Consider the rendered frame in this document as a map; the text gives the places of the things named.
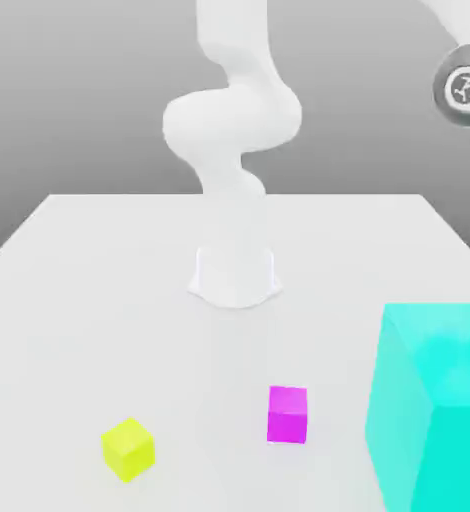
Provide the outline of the small yellow cube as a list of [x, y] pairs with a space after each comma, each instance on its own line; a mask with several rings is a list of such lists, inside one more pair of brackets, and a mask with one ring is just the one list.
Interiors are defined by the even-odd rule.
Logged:
[[155, 442], [150, 432], [129, 417], [101, 435], [106, 465], [124, 483], [155, 464]]

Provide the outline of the small magenta cube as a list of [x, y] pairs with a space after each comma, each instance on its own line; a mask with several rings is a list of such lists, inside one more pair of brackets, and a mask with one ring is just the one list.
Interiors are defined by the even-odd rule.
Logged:
[[267, 441], [305, 444], [308, 430], [307, 389], [269, 388]]

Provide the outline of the large cyan box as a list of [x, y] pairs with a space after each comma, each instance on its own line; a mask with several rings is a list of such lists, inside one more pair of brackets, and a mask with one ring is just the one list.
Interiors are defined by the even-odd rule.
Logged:
[[386, 512], [470, 512], [470, 303], [385, 306], [365, 438]]

